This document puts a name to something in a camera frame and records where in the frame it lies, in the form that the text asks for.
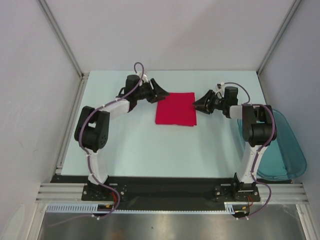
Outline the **red t shirt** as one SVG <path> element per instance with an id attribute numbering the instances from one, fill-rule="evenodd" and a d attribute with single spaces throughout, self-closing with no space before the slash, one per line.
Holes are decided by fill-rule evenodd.
<path id="1" fill-rule="evenodd" d="M 197 114 L 193 106 L 194 102 L 194 92 L 171 92 L 164 100 L 157 103 L 155 123 L 157 125 L 196 126 Z"/>

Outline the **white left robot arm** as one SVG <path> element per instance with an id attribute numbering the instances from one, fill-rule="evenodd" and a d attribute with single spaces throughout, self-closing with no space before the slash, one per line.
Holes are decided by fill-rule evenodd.
<path id="1" fill-rule="evenodd" d="M 170 93 L 160 87 L 154 78 L 148 80 L 144 73 L 136 73 L 126 77 L 125 86 L 111 102 L 97 108 L 91 106 L 82 108 L 75 127 L 74 139 L 85 152 L 89 170 L 88 183 L 94 187 L 93 194 L 98 199 L 105 200 L 110 193 L 116 199 L 120 197 L 115 188 L 105 184 L 109 173 L 98 160 L 99 151 L 108 141 L 110 121 L 131 112 L 140 100 L 154 104 L 165 100 L 169 95 Z"/>

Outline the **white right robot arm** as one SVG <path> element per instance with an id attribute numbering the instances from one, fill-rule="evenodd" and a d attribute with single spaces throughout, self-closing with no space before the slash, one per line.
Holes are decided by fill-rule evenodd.
<path id="1" fill-rule="evenodd" d="M 249 101 L 238 103 L 241 85 L 230 86 L 218 84 L 215 90 L 210 89 L 203 97 L 192 105 L 195 110 L 204 114 L 212 114 L 219 110 L 228 119 L 241 120 L 242 138 L 245 149 L 239 170 L 234 174 L 230 185 L 218 185 L 214 188 L 218 202 L 258 202 L 257 172 L 263 154 L 277 137 L 276 121 L 270 105 L 252 104 Z"/>

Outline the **teal plastic basin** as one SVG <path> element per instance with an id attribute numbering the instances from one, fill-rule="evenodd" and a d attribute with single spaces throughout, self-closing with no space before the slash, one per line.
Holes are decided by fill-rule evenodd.
<path id="1" fill-rule="evenodd" d="M 307 168 L 301 147 L 282 113 L 272 110 L 277 136 L 262 156 L 257 170 L 257 178 L 268 181 L 286 181 L 300 177 Z M 242 122 L 238 119 L 242 138 Z"/>

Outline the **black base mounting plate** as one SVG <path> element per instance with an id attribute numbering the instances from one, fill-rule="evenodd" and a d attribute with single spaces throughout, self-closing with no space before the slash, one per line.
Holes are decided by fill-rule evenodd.
<path id="1" fill-rule="evenodd" d="M 98 191 L 89 186 L 86 176 L 54 175 L 52 183 L 61 184 L 87 184 L 89 196 L 83 201 L 106 202 L 117 201 L 119 205 L 127 207 L 135 205 L 150 206 L 211 206 L 213 203 L 242 202 L 244 204 L 258 203 L 259 201 L 217 201 L 214 193 L 215 187 L 230 185 L 232 178 L 183 178 L 183 177 L 129 177 L 110 176 L 105 184 L 115 188 L 120 197 L 116 198 L 107 190 Z"/>

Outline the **left aluminium corner post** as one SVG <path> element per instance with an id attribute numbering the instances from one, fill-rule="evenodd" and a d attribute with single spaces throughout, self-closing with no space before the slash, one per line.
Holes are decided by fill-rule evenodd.
<path id="1" fill-rule="evenodd" d="M 53 31 L 53 34 L 57 38 L 62 50 L 64 51 L 66 57 L 68 58 L 69 62 L 71 63 L 74 71 L 76 72 L 77 76 L 82 79 L 84 76 L 83 71 L 56 19 L 54 13 L 52 12 L 49 4 L 46 0 L 36 0 L 37 4 L 39 5 L 44 17 L 46 18 L 50 28 Z"/>

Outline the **aluminium corner post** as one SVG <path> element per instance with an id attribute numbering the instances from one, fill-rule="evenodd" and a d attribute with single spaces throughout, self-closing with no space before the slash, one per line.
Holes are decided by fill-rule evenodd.
<path id="1" fill-rule="evenodd" d="M 82 79 L 84 76 L 83 71 L 56 19 L 54 13 L 52 12 L 49 4 L 46 0 L 36 0 L 37 4 L 39 5 L 44 17 L 46 18 L 50 28 L 53 31 L 53 34 L 57 38 L 62 50 L 64 51 L 66 57 L 68 58 L 69 62 L 71 63 L 74 71 L 76 72 L 77 76 Z"/>
<path id="2" fill-rule="evenodd" d="M 296 13 L 298 12 L 299 8 L 301 7 L 304 0 L 293 0 L 292 4 L 290 5 L 283 21 L 281 22 L 274 38 L 271 41 L 270 46 L 268 47 L 261 63 L 259 64 L 256 74 L 258 78 L 262 75 L 266 65 L 270 61 L 272 55 L 274 54 L 277 46 L 279 45 L 280 41 L 282 40 L 283 36 L 285 35 L 286 30 L 288 29 L 290 23 L 292 22 L 293 18 L 295 17 Z"/>

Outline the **right aluminium corner post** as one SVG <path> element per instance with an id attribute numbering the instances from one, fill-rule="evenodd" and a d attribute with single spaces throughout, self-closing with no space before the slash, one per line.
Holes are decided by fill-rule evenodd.
<path id="1" fill-rule="evenodd" d="M 268 47 L 261 63 L 259 64 L 256 74 L 258 78 L 262 75 L 266 65 L 270 61 L 272 55 L 274 54 L 277 46 L 279 45 L 280 41 L 282 40 L 283 36 L 285 35 L 286 30 L 288 29 L 290 23 L 292 22 L 293 18 L 295 17 L 296 13 L 298 12 L 299 8 L 301 7 L 304 0 L 293 0 L 292 4 L 290 5 L 283 21 L 281 22 L 274 38 L 271 41 L 270 46 Z"/>

